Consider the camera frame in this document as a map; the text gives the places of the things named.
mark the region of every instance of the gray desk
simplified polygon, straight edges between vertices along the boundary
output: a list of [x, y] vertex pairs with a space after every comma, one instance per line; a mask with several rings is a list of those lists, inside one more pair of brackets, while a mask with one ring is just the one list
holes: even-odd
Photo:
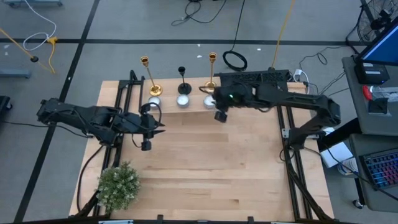
[[[354, 59], [352, 57], [345, 57], [342, 61], [357, 118], [346, 123], [335, 132], [325, 136], [322, 140], [323, 144], [329, 147], [334, 146], [348, 139], [350, 134], [353, 133], [398, 136], [398, 102], [388, 104], [388, 110], [391, 116], [369, 114], [368, 101], [363, 95], [362, 84], [358, 83], [354, 71]], [[387, 66], [387, 71], [391, 79], [385, 82], [382, 87], [398, 87], [398, 67]]]
[[[358, 170], [361, 177], [368, 179], [364, 173], [364, 168], [359, 161], [359, 156], [398, 147], [398, 137], [352, 134], [349, 137], [349, 143], [351, 144], [351, 150], [357, 161]], [[364, 203], [371, 210], [382, 212], [398, 212], [397, 201], [379, 191], [373, 190], [373, 188], [366, 182], [360, 179], [358, 180], [361, 188], [361, 190], [358, 191], [359, 198], [361, 198], [360, 194], [362, 194]], [[392, 187], [386, 189], [385, 191], [398, 197], [398, 187]]]

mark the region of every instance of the wooden tabletop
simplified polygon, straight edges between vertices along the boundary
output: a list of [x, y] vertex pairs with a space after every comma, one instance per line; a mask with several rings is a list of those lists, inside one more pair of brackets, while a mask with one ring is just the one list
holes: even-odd
[[[130, 161], [138, 170], [142, 188], [138, 201], [128, 210], [113, 212], [111, 218], [153, 220], [161, 214], [165, 220], [243, 221], [248, 216], [256, 221], [294, 220], [286, 168], [279, 159], [282, 141], [276, 109], [260, 113], [233, 108], [227, 123], [219, 123], [212, 112], [204, 110], [205, 94], [196, 92], [207, 79], [186, 78], [193, 89], [186, 109], [190, 113], [172, 105], [180, 79], [155, 80], [164, 88], [160, 99], [166, 132], [156, 135], [151, 140], [152, 150], [146, 152], [134, 147], [131, 135], [125, 135], [121, 160]], [[146, 80], [144, 84], [144, 103], [149, 97], [149, 83]], [[113, 106], [117, 86], [118, 81], [103, 82], [97, 105]], [[139, 90], [139, 86], [133, 87], [129, 112], [138, 112]], [[304, 93], [305, 89], [301, 83], [289, 83], [289, 91]], [[293, 114], [296, 126], [311, 118], [308, 110], [293, 108]], [[141, 142], [142, 137], [134, 139]], [[315, 141], [307, 140], [305, 145], [318, 150]], [[97, 148], [97, 140], [89, 139], [82, 165]], [[320, 157], [308, 151], [301, 155], [308, 191], [333, 217]], [[104, 150], [86, 168], [80, 206], [98, 185], [103, 157]], [[302, 208], [301, 194], [297, 192]], [[75, 193], [70, 214], [76, 212]]]

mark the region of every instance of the green plant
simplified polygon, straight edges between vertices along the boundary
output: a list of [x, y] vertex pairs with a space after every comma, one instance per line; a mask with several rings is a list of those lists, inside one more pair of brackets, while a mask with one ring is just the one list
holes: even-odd
[[105, 169], [99, 178], [98, 203], [106, 208], [106, 213], [113, 210], [127, 209], [136, 199], [141, 185], [137, 171], [128, 162], [120, 167]]

